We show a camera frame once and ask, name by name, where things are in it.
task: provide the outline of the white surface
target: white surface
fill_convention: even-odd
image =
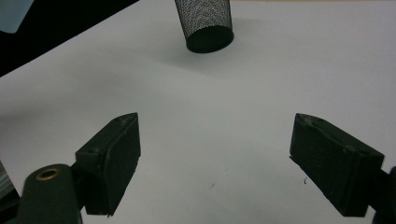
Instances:
[[[14,34],[35,0],[0,0],[0,31]]]
[[[294,115],[396,165],[396,2],[232,2],[234,42],[187,51],[172,0],[140,1],[0,78],[0,152],[21,192],[139,113],[142,157],[112,218],[84,223],[371,223],[341,217],[289,159]]]

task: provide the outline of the black object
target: black object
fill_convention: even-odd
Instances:
[[[54,164],[26,179],[12,223],[82,223],[79,210],[113,216],[140,157],[136,113],[111,120],[76,152],[72,167]]]
[[[290,155],[344,217],[364,217],[371,205],[375,223],[396,223],[396,170],[381,170],[382,153],[324,119],[297,114]]]
[[[0,31],[0,77],[138,0],[35,0],[15,34]]]
[[[187,48],[208,53],[233,42],[230,0],[175,0]]]
[[[0,223],[5,223],[17,215],[20,195],[14,189],[0,200]]]
[[[78,175],[92,186],[84,192],[88,214],[114,214],[136,169],[139,141],[137,115],[125,115],[113,119],[76,152]]]
[[[17,223],[81,223],[69,166],[47,166],[27,177]]]

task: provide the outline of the screw hole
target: screw hole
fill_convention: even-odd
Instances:
[[[368,151],[363,151],[363,150],[360,150],[359,153],[360,153],[361,155],[365,155],[365,156],[367,156],[367,155],[370,154],[370,152],[368,152]]]
[[[88,153],[98,153],[99,152],[99,148],[97,147],[91,147],[90,149],[88,149]]]
[[[49,168],[38,174],[36,179],[40,181],[50,180],[57,176],[60,172],[61,171],[58,168]]]

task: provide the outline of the metal mesh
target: metal mesh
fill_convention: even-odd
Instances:
[[[0,161],[0,199],[14,190],[11,180],[9,179],[6,169]]]
[[[210,26],[233,29],[230,0],[176,0],[176,5],[186,38]]]

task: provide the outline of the mesh cylinder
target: mesh cylinder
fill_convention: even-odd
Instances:
[[[197,53],[233,42],[230,0],[175,0],[187,48]]]

